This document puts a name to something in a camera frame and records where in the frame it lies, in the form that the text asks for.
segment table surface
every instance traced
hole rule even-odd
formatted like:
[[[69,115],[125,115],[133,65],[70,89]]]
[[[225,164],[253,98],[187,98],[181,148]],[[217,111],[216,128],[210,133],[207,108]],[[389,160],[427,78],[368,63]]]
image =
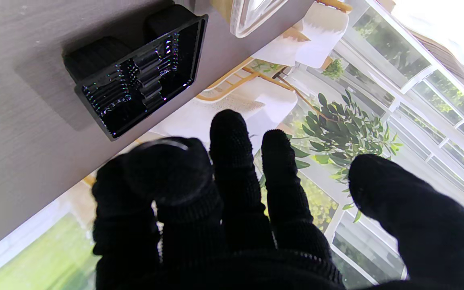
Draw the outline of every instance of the table surface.
[[[171,1],[0,0],[0,240],[231,68],[301,19],[313,0],[289,0],[246,38],[208,4],[194,84],[111,142],[75,95],[62,54],[105,35],[137,46],[144,17]]]

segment chair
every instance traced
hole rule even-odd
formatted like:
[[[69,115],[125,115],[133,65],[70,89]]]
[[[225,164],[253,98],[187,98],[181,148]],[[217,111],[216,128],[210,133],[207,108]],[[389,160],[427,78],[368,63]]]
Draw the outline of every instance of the chair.
[[[253,69],[247,67],[250,62],[254,59],[249,57],[241,64],[237,65],[235,68],[230,70],[227,74],[223,77],[220,77],[217,81],[215,81],[212,85],[206,88],[203,92],[197,95],[197,99],[204,103],[215,103],[221,101],[223,98],[227,97],[229,94],[234,92],[237,88],[239,88],[244,83],[255,79],[256,77],[260,77],[270,83],[276,84],[286,90],[293,91],[293,88],[279,83],[270,77],[267,77],[263,73],[258,71],[254,71]]]

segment black plastic tray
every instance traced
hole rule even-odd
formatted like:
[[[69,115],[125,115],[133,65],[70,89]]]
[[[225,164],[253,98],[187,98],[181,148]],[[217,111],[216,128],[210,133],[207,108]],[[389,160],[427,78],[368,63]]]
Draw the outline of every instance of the black plastic tray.
[[[105,37],[65,55],[76,94],[110,140],[193,83],[207,20],[172,5],[145,20],[147,44],[135,51]]]

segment gloved hand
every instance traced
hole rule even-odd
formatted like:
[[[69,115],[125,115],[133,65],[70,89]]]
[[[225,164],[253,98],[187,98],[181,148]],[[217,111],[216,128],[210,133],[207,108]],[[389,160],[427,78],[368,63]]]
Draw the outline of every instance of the gloved hand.
[[[144,143],[118,157],[118,163],[111,160],[100,172],[121,166],[116,172],[122,172],[123,178],[118,175],[116,180],[127,190],[107,197],[110,193],[101,193],[105,181],[98,173],[93,190],[98,219],[107,216],[112,205],[134,213],[155,200],[158,221],[164,223],[162,263],[155,262],[157,268],[173,269],[241,251],[283,251],[318,265],[312,266],[318,269],[318,275],[342,287],[328,242],[313,225],[286,134],[271,130],[263,138],[271,222],[264,215],[252,145],[241,115],[232,110],[218,113],[212,121],[210,139],[212,165],[199,140],[180,137]],[[109,186],[116,183],[107,182]],[[103,288],[104,283],[97,284]]]

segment potted plant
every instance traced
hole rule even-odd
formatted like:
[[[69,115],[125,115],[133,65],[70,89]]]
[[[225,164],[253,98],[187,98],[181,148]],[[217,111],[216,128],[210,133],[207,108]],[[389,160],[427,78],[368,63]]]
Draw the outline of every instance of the potted plant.
[[[359,154],[383,155],[384,149],[396,155],[401,143],[396,143],[397,134],[390,138],[389,125],[383,125],[379,117],[369,116],[352,100],[350,92],[345,90],[342,95],[346,104],[333,101],[328,103],[325,96],[318,94],[321,107],[312,106],[313,111],[307,112],[302,129],[307,135],[309,151],[305,152],[293,146],[296,158],[311,158],[317,163],[335,168],[331,178],[342,184],[348,182],[348,169],[354,158]],[[299,169],[310,165],[297,160]],[[354,203],[345,205],[343,209],[354,207]],[[361,217],[358,211],[355,222]]]

